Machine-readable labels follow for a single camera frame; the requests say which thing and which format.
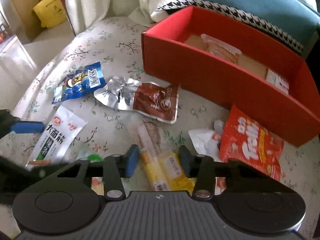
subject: blue snack wrapper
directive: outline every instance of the blue snack wrapper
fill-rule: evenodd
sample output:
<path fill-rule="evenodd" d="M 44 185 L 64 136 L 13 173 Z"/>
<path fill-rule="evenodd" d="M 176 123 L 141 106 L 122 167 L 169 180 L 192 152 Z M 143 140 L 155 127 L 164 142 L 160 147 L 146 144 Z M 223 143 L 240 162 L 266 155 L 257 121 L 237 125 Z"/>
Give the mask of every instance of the blue snack wrapper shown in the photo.
<path fill-rule="evenodd" d="M 103 88 L 106 81 L 100 62 L 96 62 L 86 66 L 84 70 L 76 70 L 75 74 L 67 75 L 62 84 L 54 89 L 52 104 L 83 97 L 86 93 Z"/>

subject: red snack bag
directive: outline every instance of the red snack bag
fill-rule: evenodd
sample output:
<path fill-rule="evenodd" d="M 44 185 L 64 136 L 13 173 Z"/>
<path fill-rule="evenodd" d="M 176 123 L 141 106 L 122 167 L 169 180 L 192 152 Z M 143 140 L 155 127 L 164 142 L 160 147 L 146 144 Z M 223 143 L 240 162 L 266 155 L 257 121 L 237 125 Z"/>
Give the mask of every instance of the red snack bag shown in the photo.
<path fill-rule="evenodd" d="M 283 145 L 282 139 L 233 105 L 221 137 L 220 159 L 241 160 L 279 181 Z"/>

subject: metal screw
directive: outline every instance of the metal screw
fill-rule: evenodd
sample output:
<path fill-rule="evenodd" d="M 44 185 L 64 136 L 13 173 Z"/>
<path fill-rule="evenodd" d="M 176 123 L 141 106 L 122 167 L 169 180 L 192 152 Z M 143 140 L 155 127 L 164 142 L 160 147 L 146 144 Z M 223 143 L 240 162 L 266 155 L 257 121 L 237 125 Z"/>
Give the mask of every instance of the metal screw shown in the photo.
<path fill-rule="evenodd" d="M 207 190 L 200 189 L 196 191 L 195 195 L 200 198 L 207 198 L 211 196 L 211 193 Z"/>
<path fill-rule="evenodd" d="M 120 190 L 113 189 L 108 191 L 107 196 L 111 198 L 119 198 L 122 196 L 122 192 Z"/>

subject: floral fabric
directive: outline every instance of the floral fabric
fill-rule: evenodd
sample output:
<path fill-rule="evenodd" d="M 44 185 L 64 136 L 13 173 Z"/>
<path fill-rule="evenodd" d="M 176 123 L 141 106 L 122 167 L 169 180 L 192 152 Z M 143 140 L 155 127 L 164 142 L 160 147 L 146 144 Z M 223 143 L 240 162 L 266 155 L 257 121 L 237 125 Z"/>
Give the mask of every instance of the floral fabric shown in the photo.
<path fill-rule="evenodd" d="M 42 121 L 47 124 L 59 106 L 51 105 L 53 88 L 68 73 L 97 61 L 101 62 L 106 81 L 118 75 L 167 85 L 167 82 L 144 73 L 140 35 L 145 29 L 127 17 L 114 17 L 96 23 L 76 36 L 43 68 L 13 114 L 23 120 Z M 102 157 L 124 154 L 130 145 L 135 143 L 130 139 L 126 122 L 131 115 L 137 113 L 108 108 L 97 101 L 93 94 L 65 101 L 63 106 L 87 121 L 70 145 L 65 160 L 74 161 L 77 154 L 84 149 Z M 160 123 L 160 126 L 173 149 L 181 144 L 193 149 L 188 131 L 211 127 L 215 119 L 226 121 L 228 113 L 228 110 L 211 101 L 180 90 L 177 122 L 173 125 Z M 24 166 L 39 137 L 39 134 L 9 134 L 0 140 L 0 154 Z M 281 182 L 296 190 L 307 204 L 307 213 L 299 232 L 310 239 L 320 212 L 319 139 L 315 138 L 300 148 L 285 143 L 280 165 Z M 137 167 L 132 178 L 123 179 L 123 183 L 127 193 L 130 190 L 150 190 L 141 166 Z M 9 207 L 0 207 L 0 230 L 9 236 L 14 236 L 19 230 Z"/>

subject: floor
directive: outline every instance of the floor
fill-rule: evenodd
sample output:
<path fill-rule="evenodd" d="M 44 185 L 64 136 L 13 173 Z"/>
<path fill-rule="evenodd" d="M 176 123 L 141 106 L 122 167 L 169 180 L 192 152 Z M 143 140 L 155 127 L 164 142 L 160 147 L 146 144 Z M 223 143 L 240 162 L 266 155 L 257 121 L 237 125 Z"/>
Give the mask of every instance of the floor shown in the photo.
<path fill-rule="evenodd" d="M 0 53 L 0 109 L 13 110 L 32 80 L 74 38 L 69 22 L 44 30 L 35 40 L 19 40 Z"/>

